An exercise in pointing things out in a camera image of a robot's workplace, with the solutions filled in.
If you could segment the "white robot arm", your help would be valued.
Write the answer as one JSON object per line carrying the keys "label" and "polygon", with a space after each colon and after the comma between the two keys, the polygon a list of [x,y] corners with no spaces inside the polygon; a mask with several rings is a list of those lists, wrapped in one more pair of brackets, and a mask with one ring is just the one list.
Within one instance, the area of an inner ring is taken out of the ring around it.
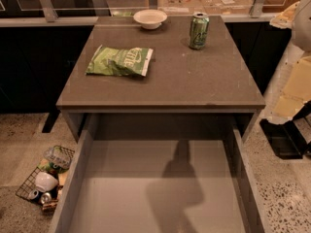
{"label": "white robot arm", "polygon": [[295,2],[270,20],[270,24],[278,28],[290,28],[292,43],[303,50],[302,57],[294,62],[272,109],[275,116],[292,120],[311,101],[311,0]]}

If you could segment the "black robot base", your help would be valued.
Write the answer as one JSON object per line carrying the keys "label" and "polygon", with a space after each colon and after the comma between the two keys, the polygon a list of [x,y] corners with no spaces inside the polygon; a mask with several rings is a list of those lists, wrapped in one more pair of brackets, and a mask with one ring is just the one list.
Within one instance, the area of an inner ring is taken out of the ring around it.
{"label": "black robot base", "polygon": [[272,124],[262,119],[259,125],[274,154],[281,159],[311,156],[311,102],[306,103],[293,120],[284,124]]}

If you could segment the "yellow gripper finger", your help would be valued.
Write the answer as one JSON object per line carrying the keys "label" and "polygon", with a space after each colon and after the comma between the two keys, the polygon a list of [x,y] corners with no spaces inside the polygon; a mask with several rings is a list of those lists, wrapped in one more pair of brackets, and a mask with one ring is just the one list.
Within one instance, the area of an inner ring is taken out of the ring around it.
{"label": "yellow gripper finger", "polygon": [[311,100],[311,56],[300,58],[273,109],[279,117],[293,118]]}
{"label": "yellow gripper finger", "polygon": [[294,21],[294,14],[298,5],[298,2],[291,4],[287,9],[276,15],[272,20],[270,20],[269,24],[273,27],[280,29],[291,29]]}

